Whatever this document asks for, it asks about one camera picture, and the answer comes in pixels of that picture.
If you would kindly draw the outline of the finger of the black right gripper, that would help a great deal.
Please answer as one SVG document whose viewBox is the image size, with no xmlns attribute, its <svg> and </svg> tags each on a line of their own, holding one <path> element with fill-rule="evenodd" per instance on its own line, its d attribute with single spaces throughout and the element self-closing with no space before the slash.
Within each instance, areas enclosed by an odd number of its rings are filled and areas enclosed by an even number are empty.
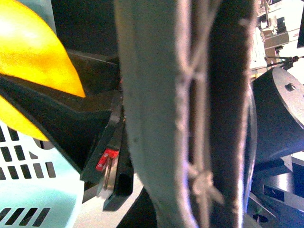
<svg viewBox="0 0 304 228">
<path fill-rule="evenodd" d="M 112 136 L 112 93 L 79 97 L 13 76 L 0 94 L 53 143 L 79 173 L 94 172 Z"/>
</svg>

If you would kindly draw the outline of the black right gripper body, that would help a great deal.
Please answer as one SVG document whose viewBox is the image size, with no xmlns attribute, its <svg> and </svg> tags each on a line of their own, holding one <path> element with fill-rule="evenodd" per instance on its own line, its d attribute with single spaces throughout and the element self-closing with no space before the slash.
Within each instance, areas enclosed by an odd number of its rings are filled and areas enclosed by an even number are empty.
<svg viewBox="0 0 304 228">
<path fill-rule="evenodd" d="M 93 143 L 80 179 L 98 184 L 96 195 L 105 199 L 104 211 L 117 211 L 133 192 L 133 165 L 120 92 L 114 93 L 109 121 Z"/>
</svg>

